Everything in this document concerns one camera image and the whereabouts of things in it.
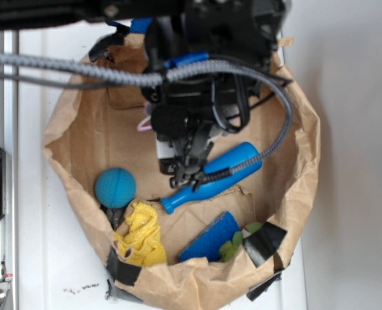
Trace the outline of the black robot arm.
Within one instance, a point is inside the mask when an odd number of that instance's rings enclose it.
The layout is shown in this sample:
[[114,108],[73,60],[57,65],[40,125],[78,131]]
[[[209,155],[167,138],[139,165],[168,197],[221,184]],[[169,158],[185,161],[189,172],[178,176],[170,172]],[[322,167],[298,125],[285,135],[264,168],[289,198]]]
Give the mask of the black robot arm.
[[[93,78],[92,88],[139,87],[151,128],[167,151],[160,170],[173,188],[198,188],[246,172],[280,146],[292,125],[288,80],[270,73],[286,11],[285,1],[0,1],[0,30],[104,22],[116,32],[91,49],[91,61],[135,33],[145,36],[148,61],[139,74],[2,53],[0,65],[78,74]],[[279,135],[252,159],[208,170],[213,139],[249,123],[248,98],[264,85],[286,111]]]

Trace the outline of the black gripper finger with white pad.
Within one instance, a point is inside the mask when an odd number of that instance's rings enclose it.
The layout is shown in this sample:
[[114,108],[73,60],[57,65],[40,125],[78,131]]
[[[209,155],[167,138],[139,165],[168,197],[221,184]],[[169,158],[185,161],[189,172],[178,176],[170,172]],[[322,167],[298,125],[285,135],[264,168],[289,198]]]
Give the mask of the black gripper finger with white pad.
[[184,175],[184,143],[184,138],[156,133],[156,154],[162,174]]

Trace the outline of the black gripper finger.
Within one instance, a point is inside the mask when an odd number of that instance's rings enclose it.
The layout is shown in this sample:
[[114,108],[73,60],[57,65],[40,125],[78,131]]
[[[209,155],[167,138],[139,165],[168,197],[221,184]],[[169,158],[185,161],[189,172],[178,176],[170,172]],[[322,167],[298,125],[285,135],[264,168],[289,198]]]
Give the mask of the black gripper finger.
[[170,158],[169,172],[172,175],[170,186],[174,189],[190,186],[207,162],[212,143],[212,121],[186,127],[179,123],[169,125],[169,141],[174,150]]

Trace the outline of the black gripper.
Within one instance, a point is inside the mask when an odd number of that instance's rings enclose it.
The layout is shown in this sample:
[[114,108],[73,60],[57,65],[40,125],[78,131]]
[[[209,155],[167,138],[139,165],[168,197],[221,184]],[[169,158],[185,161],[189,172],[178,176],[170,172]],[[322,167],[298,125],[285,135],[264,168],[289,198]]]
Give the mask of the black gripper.
[[291,109],[285,80],[270,75],[284,1],[145,1],[142,10],[148,71],[164,77],[144,90],[158,135],[188,136],[210,125],[239,132],[262,85]]

